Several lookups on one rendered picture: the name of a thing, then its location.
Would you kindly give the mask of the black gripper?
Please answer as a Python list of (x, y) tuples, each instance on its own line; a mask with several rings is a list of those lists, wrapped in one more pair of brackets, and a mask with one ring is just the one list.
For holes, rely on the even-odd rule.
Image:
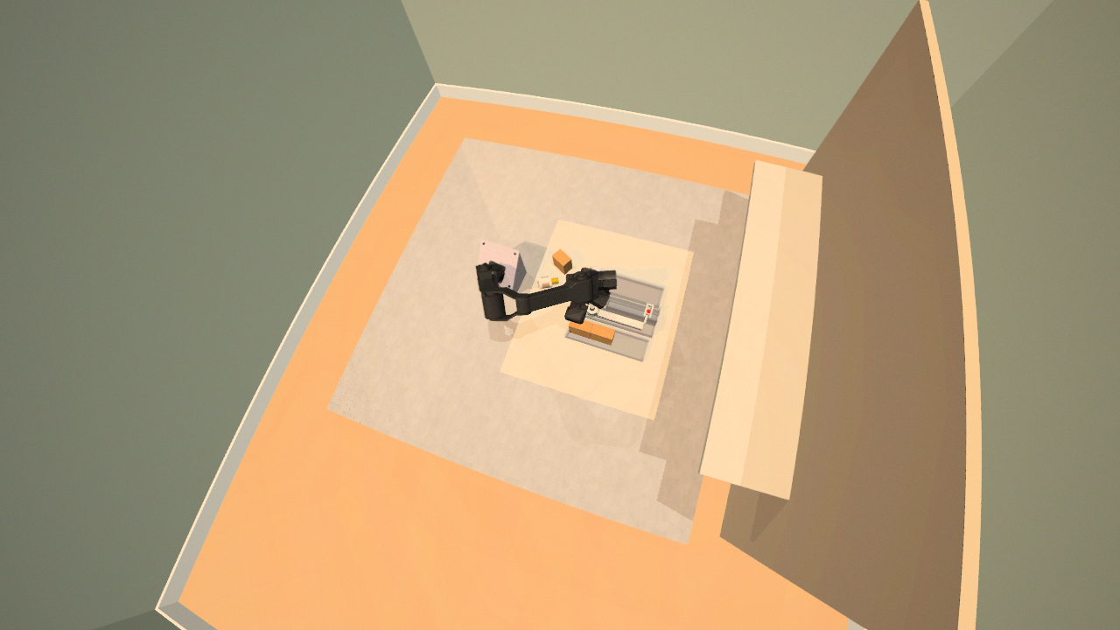
[[(596, 269), (586, 268), (586, 267), (584, 267), (581, 270), (582, 271), (588, 271), (588, 270), (598, 271)], [(588, 307), (589, 306), (587, 306), (587, 304), (577, 304), (575, 302), (570, 302), (570, 306), (568, 306), (567, 311), (564, 311), (564, 319), (571, 319), (571, 322), (575, 322), (575, 323), (580, 324), (582, 326), (584, 325), (584, 319), (585, 319), (585, 313), (588, 311)]]

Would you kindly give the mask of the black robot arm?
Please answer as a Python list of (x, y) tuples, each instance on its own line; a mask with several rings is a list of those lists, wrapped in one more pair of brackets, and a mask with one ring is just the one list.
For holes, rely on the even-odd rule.
[[(503, 268), (504, 267), (504, 268)], [(559, 305), (564, 302), (577, 304), (589, 304), (603, 311), (609, 298), (610, 290), (617, 290), (616, 269), (603, 271), (577, 271), (564, 275), (564, 284), (549, 290), (540, 291), (514, 291), (508, 287), (500, 287), (501, 279), (507, 267), (497, 262), (483, 262), (476, 266), (477, 277), (479, 277), (480, 302), (485, 319), (511, 319), (515, 316), (528, 316), (530, 312), (543, 311), (543, 308)], [(505, 311), (503, 294), (515, 299), (516, 312), (507, 315)]]

